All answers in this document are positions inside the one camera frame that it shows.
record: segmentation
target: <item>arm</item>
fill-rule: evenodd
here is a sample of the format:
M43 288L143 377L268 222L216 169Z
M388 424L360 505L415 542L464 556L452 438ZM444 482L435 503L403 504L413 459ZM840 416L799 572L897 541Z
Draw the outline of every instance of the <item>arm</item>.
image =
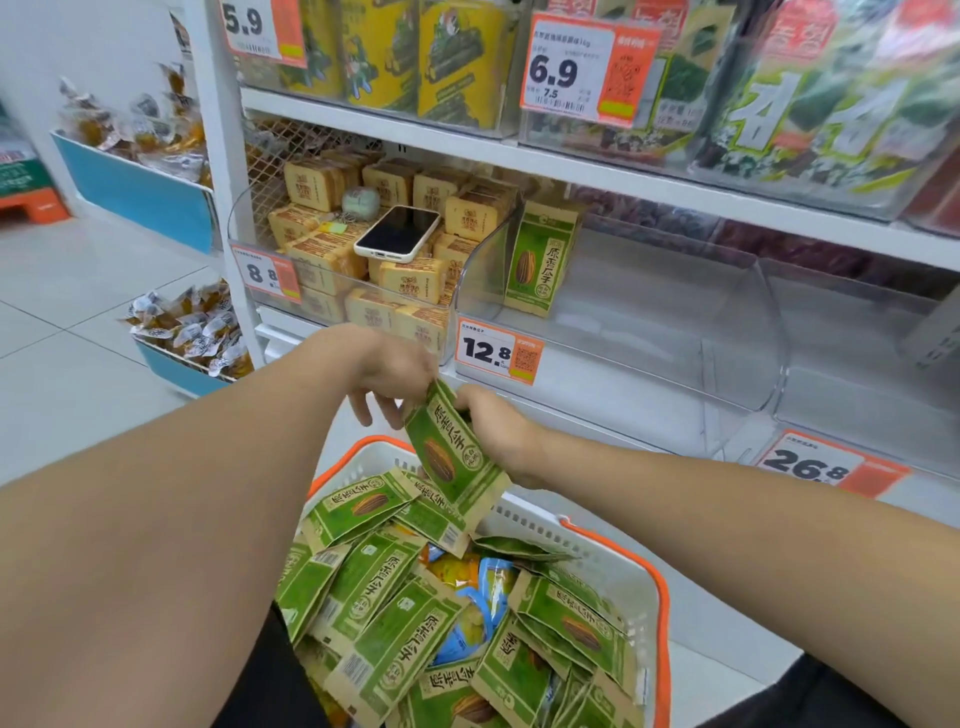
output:
M0 490L0 705L10 726L197 726L266 617L344 397L370 423L436 361L354 326Z
M960 532L828 485L547 430L465 385L484 449L830 665L913 728L960 722Z

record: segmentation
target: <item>white phone case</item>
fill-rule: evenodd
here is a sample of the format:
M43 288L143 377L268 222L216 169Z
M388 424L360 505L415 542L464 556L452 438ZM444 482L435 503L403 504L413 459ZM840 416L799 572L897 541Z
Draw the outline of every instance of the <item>white phone case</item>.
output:
M409 207L410 209L418 209L424 212L435 211L430 209L424 209L423 207L414 207L412 205L394 205L394 207ZM367 248L366 246L363 245L364 238L370 235L374 230L376 230L376 226L380 224L380 221L383 220L384 217L390 214L390 210L394 209L394 207L391 207L382 215L380 215L380 218L375 223L373 223L366 232L364 232L360 237L356 239L356 241L353 243L353 251L355 253L357 253L358 255L362 255L363 257L375 257L380 260L390 260L391 262L394 262L394 263L409 263L415 257L417 257L417 253L420 252L420 248L423 247L423 243L425 243L427 240L430 239L430 235L432 235L434 231L437 229L437 226L440 225L441 218L439 215L433 221L433 225L430 226L430 229L423 234L423 237L420 240L417 241L417 245L414 246L413 251L411 251L407 255L389 253L387 251L377 250L376 248Z

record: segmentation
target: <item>price tag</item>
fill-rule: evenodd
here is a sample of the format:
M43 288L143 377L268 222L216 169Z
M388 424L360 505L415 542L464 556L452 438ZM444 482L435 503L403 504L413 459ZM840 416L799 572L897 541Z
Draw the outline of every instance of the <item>price tag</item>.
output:
M231 51L306 68L299 0L234 0L221 11Z
M288 301L300 302L300 285L297 272L289 259L270 255L256 248L230 245L236 258L240 275L248 288L269 293Z
M882 495L912 473L903 465L794 429L786 430L755 465L867 497Z
M629 128L660 29L535 12L520 104Z
M524 384L534 383L543 353L540 339L463 316L457 328L456 358L461 364Z

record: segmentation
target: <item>hand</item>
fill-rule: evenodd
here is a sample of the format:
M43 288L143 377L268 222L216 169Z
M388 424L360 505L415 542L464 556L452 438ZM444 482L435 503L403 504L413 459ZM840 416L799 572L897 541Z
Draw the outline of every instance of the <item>hand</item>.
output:
M396 400L419 403L426 398L426 388L438 376L437 357L415 341L372 328L354 328L352 335L363 345L357 377L349 392L353 414L364 427L373 424L367 406L367 393L373 392L390 427L401 429L403 417Z
M538 472L546 428L531 422L504 398L477 384L461 386L454 406L461 411L469 410L473 434L480 441L480 447L514 483L525 488L544 487Z

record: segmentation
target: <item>tiled floor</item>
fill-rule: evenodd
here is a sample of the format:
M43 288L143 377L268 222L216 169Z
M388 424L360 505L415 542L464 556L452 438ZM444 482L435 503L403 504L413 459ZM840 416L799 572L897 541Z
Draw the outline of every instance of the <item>tiled floor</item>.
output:
M143 365L117 319L147 290L173 295L216 279L208 262L122 222L0 224L0 484L186 402ZM331 433L329 449L350 438ZM673 728L762 687L678 644L670 655Z

